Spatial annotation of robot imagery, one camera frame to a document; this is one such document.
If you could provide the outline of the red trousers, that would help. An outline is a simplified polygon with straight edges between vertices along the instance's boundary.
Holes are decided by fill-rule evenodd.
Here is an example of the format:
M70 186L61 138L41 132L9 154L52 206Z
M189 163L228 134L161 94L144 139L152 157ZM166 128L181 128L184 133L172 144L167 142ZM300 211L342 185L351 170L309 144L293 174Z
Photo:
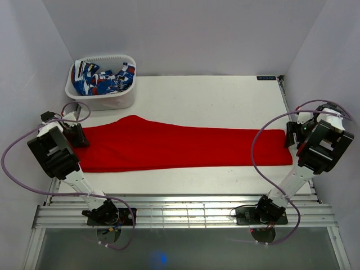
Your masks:
M86 173L291 165L285 132L270 129L184 127L130 115L83 129L89 146L74 151Z

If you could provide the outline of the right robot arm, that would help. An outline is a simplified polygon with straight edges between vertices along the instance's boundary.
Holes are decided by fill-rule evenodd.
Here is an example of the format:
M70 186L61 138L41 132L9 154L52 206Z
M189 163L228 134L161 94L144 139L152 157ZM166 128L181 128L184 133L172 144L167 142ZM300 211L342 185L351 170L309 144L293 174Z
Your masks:
M285 215L291 198L312 178L331 171L354 140L343 127L351 119L340 105L324 101L314 111L298 106L296 120L286 125L284 147L296 145L296 162L280 184L274 184L254 209L260 223L275 223Z

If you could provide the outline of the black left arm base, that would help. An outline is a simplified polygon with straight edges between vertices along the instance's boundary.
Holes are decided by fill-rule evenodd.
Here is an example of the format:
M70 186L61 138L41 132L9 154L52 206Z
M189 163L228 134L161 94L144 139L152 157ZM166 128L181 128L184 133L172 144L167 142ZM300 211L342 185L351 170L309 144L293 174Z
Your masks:
M136 222L137 209L118 208L117 211L83 210L82 216L87 218L88 226L131 226Z

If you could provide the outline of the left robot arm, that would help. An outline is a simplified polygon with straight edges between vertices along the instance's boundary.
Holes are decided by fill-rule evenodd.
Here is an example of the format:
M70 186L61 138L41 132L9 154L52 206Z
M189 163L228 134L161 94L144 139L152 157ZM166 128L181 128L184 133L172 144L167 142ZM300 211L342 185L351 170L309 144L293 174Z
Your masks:
M103 197L103 192L94 190L85 179L74 152L76 148L89 146L81 124L55 122L61 117L50 111L40 118L45 126L27 142L39 165L49 177L65 182L77 193L85 193L83 200L88 210L82 212L83 216L101 225L115 224L120 218L119 210L110 199Z

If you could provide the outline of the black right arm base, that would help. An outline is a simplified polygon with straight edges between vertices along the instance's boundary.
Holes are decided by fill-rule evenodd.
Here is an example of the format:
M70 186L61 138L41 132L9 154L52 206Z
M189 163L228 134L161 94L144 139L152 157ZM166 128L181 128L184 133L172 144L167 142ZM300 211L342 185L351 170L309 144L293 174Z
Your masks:
M255 212L255 206L245 205L235 208L233 215L236 218L237 225L286 225L288 219L286 214L281 216L278 220L266 215L260 215Z

